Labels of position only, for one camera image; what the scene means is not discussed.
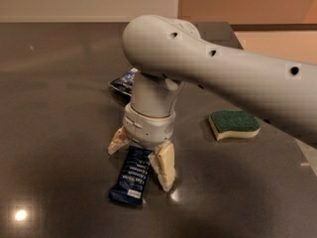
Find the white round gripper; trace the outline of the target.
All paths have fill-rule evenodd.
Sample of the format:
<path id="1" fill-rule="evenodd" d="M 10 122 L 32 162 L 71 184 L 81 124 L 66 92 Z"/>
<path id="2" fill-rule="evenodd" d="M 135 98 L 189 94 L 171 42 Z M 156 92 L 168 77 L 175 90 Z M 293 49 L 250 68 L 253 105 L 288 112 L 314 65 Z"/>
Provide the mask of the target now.
<path id="1" fill-rule="evenodd" d="M 114 134 L 108 154 L 113 155 L 132 140 L 144 148 L 155 147 L 149 154 L 149 160 L 162 189 L 169 192 L 175 180 L 174 145 L 169 141 L 173 135 L 175 117 L 175 112 L 163 118 L 145 116 L 128 104 L 123 117 L 124 127 Z"/>

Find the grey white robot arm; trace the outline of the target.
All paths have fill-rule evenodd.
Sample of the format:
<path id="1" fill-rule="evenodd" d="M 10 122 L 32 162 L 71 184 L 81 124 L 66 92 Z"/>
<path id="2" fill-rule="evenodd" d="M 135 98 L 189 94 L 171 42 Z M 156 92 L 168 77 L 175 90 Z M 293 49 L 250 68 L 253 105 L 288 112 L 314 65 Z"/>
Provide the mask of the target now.
<path id="1" fill-rule="evenodd" d="M 131 142 L 154 150 L 151 164 L 165 190 L 175 179 L 170 139 L 176 97 L 186 82 L 317 146 L 316 64 L 208 43 L 193 24 L 157 15 L 140 16 L 127 25 L 123 51 L 138 72 L 123 126 L 108 151 L 115 153 Z"/>

